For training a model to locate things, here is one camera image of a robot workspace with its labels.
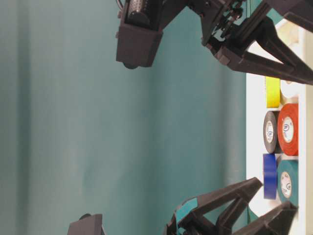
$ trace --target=teal backdrop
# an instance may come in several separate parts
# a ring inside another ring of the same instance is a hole
[[[152,68],[127,70],[117,12],[0,1],[1,234],[65,235],[90,212],[108,235],[160,235],[186,198],[245,178],[245,75],[201,46],[189,9]]]

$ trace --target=black cylindrical part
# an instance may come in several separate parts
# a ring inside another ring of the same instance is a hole
[[[128,23],[155,28],[161,10],[161,2],[161,0],[130,0]]]

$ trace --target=yellow tape roll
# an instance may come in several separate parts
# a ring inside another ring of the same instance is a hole
[[[266,77],[266,107],[278,108],[280,104],[280,79]]]

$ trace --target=roll of tape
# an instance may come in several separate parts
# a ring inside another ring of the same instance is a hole
[[[279,111],[268,111],[263,123],[263,140],[266,150],[269,153],[281,153],[278,142],[277,123]]]
[[[266,77],[266,107],[278,108],[280,104],[280,79]]]
[[[264,198],[276,199],[277,165],[275,154],[263,154]]]
[[[298,103],[298,96],[300,93],[301,84],[296,82],[289,82],[285,80],[280,81],[280,102],[285,105],[288,103]]]
[[[282,160],[277,169],[278,195],[281,202],[298,206],[298,161]]]
[[[278,116],[278,141],[289,156],[298,155],[298,104],[286,104]]]

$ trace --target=gripper jaw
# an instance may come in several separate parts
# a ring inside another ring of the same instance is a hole
[[[252,178],[186,200],[165,226],[163,235],[288,235],[297,208],[286,202],[253,223],[232,233],[232,227],[247,208],[262,183]],[[230,202],[214,224],[204,215]]]

